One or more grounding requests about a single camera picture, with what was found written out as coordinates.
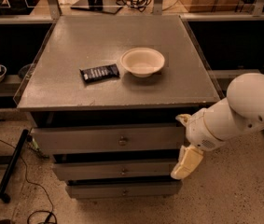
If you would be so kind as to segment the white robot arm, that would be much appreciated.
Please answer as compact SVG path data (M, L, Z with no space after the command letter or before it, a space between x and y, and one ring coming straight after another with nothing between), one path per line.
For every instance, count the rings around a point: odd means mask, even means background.
M264 130L264 75L247 73L234 78L224 99L193 115L175 117L186 128L171 177L182 180L201 163L203 153L227 144L233 137Z

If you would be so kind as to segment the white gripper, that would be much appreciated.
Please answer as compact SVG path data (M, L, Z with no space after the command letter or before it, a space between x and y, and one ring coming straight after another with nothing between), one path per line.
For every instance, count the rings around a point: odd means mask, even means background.
M204 121L203 108L192 116L180 114L175 119L186 127L186 138L191 145L181 146L178 162L171 171L171 177L182 180L193 173L203 159L203 151L212 151L222 147L225 142L215 138Z

